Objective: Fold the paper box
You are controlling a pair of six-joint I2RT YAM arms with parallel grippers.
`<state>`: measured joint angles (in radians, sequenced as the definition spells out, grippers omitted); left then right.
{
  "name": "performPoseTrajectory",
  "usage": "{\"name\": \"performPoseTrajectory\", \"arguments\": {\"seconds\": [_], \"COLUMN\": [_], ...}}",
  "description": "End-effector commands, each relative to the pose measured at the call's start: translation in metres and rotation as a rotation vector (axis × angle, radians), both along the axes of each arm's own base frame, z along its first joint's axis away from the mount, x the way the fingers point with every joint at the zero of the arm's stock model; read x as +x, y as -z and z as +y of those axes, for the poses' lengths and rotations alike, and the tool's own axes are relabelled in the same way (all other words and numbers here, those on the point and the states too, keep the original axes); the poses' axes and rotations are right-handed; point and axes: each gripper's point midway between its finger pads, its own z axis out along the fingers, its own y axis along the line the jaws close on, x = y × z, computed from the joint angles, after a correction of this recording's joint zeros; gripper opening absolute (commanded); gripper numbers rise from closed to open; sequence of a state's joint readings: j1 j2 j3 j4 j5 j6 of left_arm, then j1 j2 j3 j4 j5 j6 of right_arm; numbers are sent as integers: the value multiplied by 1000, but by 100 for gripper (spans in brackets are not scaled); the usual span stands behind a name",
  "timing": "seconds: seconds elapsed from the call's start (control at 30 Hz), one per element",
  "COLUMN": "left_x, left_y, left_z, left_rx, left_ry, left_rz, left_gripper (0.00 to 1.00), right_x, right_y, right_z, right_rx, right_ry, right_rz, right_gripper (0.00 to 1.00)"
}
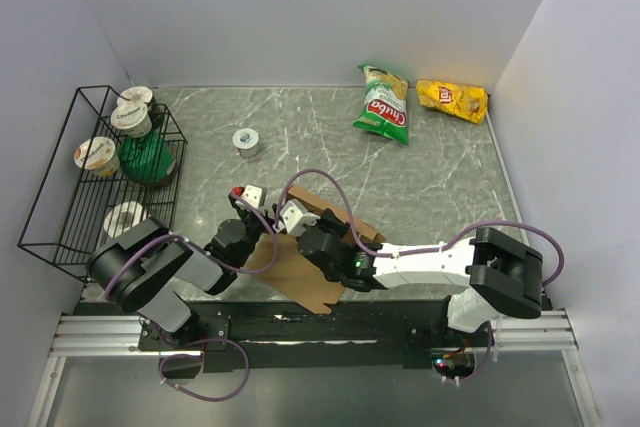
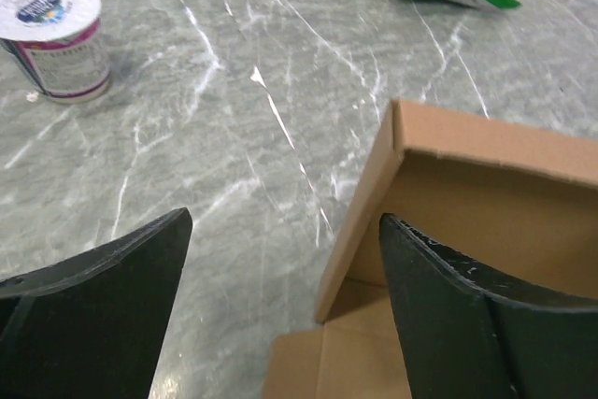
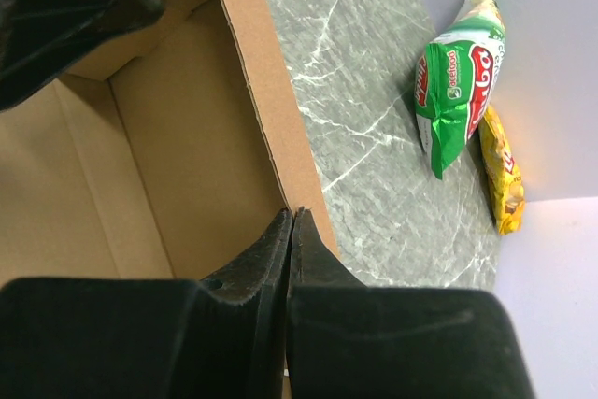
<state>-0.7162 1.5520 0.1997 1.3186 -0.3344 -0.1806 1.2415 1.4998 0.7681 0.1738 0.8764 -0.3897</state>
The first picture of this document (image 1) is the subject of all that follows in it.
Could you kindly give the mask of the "brown cardboard box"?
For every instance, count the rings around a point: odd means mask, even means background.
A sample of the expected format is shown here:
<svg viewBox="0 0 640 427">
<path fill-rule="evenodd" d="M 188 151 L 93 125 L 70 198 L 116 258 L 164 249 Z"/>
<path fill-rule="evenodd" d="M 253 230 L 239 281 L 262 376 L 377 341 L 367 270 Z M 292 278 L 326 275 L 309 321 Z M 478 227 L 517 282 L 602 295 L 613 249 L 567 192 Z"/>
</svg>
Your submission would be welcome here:
<svg viewBox="0 0 640 427">
<path fill-rule="evenodd" d="M 288 189 L 285 199 L 299 202 L 319 219 L 299 237 L 264 234 L 245 264 L 256 279 L 313 314 L 330 314 L 348 288 L 378 288 L 368 284 L 371 270 L 355 265 L 360 249 L 350 228 L 368 247 L 385 242 L 383 234 L 358 217 L 350 221 L 345 209 L 298 185 Z"/>
</svg>

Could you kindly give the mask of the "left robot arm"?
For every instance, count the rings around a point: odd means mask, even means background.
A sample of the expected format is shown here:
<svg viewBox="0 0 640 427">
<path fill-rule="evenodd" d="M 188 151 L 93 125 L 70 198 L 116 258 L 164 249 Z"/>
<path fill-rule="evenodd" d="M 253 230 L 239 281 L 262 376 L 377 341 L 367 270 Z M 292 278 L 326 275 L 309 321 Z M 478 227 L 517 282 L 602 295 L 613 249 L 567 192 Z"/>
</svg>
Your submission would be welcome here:
<svg viewBox="0 0 640 427">
<path fill-rule="evenodd" d="M 185 349 L 206 335 L 200 316 L 169 286 L 179 278 L 216 295 L 244 273 L 260 237 L 274 234 L 269 211 L 229 195 L 237 217 L 221 223 L 199 247 L 150 217 L 95 250 L 86 264 L 89 277 L 125 313 L 138 313 L 162 330 L 174 348 Z"/>
</svg>

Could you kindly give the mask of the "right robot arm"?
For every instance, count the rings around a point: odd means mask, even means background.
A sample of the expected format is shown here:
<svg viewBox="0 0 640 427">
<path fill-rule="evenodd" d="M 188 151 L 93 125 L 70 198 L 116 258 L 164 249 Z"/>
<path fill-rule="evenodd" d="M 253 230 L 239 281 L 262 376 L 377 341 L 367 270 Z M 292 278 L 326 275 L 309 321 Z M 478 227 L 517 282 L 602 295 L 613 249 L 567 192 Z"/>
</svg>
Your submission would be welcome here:
<svg viewBox="0 0 640 427">
<path fill-rule="evenodd" d="M 359 291 L 403 285 L 453 285 L 459 294 L 446 302 L 437 333 L 446 344 L 461 344 L 498 316 L 535 319 L 542 312 L 543 256 L 488 223 L 448 243 L 402 246 L 354 245 L 345 241 L 353 227 L 327 209 L 317 215 L 290 202 L 282 218 L 297 250 L 329 282 Z"/>
</svg>

